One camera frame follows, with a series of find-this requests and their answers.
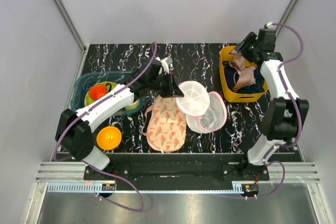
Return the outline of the white mesh laundry bag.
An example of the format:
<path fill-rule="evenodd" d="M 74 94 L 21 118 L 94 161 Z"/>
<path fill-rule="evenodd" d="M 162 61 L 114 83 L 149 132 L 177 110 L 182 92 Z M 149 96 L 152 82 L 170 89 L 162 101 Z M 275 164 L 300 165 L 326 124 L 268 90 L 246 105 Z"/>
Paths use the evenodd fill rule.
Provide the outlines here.
<path fill-rule="evenodd" d="M 176 105 L 186 115 L 187 126 L 191 131 L 208 134 L 224 126 L 227 121 L 227 109 L 218 92 L 208 92 L 196 81 L 185 81 L 178 87 L 183 96 L 176 98 Z"/>

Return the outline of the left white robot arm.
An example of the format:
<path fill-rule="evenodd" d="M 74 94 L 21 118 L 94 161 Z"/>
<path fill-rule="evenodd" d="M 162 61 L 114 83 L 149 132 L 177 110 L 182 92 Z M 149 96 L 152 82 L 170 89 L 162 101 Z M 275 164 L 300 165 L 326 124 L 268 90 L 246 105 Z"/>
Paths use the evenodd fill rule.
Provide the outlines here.
<path fill-rule="evenodd" d="M 163 98 L 183 97 L 176 84 L 170 65 L 172 58 L 153 59 L 148 64 L 128 73 L 103 97 L 77 111 L 64 110 L 59 119 L 55 140 L 76 161 L 95 167 L 95 174 L 103 180 L 113 175 L 109 157 L 93 142 L 93 133 L 107 118 L 134 103 L 150 91 Z"/>

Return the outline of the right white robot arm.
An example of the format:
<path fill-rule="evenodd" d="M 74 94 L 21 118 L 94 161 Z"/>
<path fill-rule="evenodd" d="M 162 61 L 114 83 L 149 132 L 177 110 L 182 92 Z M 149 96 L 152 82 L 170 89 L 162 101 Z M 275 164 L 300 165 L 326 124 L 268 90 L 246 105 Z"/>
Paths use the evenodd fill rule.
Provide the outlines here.
<path fill-rule="evenodd" d="M 239 176 L 244 180 L 256 176 L 256 166 L 265 165 L 279 148 L 296 146 L 309 110 L 309 102 L 299 98 L 286 75 L 285 65 L 290 60 L 283 60 L 281 53 L 275 51 L 277 27 L 279 23 L 270 22 L 257 34 L 250 32 L 235 47 L 236 52 L 257 66 L 271 95 L 262 120 L 261 136 L 248 150 L 248 162 L 238 167 Z"/>

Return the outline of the pink satin bra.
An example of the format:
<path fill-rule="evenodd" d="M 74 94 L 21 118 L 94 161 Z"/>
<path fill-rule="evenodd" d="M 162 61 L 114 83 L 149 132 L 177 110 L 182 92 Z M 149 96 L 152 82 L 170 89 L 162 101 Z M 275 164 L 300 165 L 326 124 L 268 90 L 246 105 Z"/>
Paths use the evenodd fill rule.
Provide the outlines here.
<path fill-rule="evenodd" d="M 233 77 L 235 85 L 233 87 L 233 91 L 237 92 L 244 87 L 255 84 L 256 79 L 254 77 L 254 71 L 256 68 L 254 66 L 246 67 L 246 59 L 240 52 L 232 50 L 229 54 L 232 55 L 232 59 L 228 62 L 228 64 L 231 68 L 235 69 Z"/>

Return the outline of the dark blue lace bra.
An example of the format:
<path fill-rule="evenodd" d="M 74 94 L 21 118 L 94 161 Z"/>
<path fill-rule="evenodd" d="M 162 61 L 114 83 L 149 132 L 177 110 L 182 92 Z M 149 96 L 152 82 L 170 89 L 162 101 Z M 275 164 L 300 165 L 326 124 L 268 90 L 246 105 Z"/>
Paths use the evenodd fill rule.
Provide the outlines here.
<path fill-rule="evenodd" d="M 264 83 L 265 80 L 263 76 L 257 69 L 255 69 L 248 76 L 244 75 L 243 78 L 239 76 L 236 83 L 239 87 L 237 92 L 243 94 L 262 93 L 264 92 Z"/>

